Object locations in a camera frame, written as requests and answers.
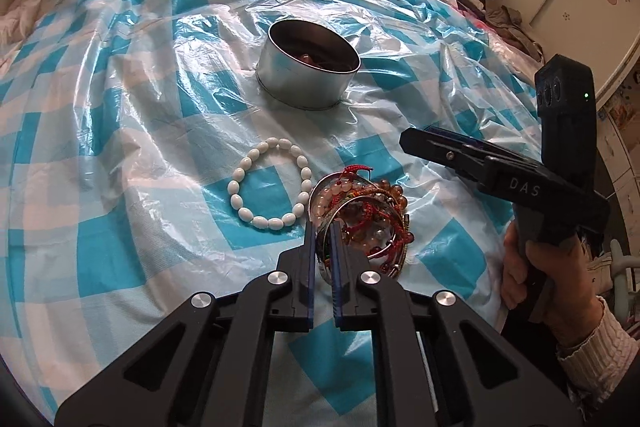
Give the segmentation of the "white knit sleeve forearm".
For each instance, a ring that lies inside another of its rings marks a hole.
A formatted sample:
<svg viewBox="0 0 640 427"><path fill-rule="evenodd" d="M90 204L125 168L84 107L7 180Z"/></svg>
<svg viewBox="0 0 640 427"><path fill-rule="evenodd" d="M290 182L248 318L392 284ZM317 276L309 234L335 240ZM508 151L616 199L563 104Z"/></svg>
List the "white knit sleeve forearm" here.
<svg viewBox="0 0 640 427"><path fill-rule="evenodd" d="M600 407L610 399L639 354L639 343L630 337L598 297L602 317L589 336L559 354L559 361L583 400Z"/></svg>

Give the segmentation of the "person's right hand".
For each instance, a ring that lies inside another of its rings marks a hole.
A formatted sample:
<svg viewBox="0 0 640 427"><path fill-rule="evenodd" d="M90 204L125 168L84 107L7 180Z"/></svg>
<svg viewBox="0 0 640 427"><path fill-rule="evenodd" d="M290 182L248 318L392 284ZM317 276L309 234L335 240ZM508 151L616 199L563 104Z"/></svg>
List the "person's right hand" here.
<svg viewBox="0 0 640 427"><path fill-rule="evenodd" d="M501 297L513 310L527 298L527 282L534 270L544 273L544 291L536 299L538 314L563 348L586 340L600 324L603 305L592 287L582 242L574 236L559 246L528 241L518 250L520 238L514 222L503 237L504 259Z"/></svg>

